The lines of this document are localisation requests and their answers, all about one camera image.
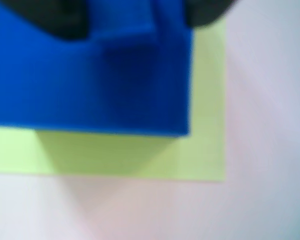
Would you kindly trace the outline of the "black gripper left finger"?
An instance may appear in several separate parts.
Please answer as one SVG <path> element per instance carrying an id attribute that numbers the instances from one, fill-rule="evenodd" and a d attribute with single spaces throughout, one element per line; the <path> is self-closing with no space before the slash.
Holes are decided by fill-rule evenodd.
<path id="1" fill-rule="evenodd" d="M 86 0 L 0 0 L 0 4 L 59 39 L 77 41 L 89 36 Z"/>

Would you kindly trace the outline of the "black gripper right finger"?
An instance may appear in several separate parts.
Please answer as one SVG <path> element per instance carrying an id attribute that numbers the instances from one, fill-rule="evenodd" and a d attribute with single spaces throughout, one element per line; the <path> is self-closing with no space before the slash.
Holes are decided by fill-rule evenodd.
<path id="1" fill-rule="evenodd" d="M 221 18 L 236 0 L 185 0 L 185 22 L 190 28 L 206 27 Z"/>

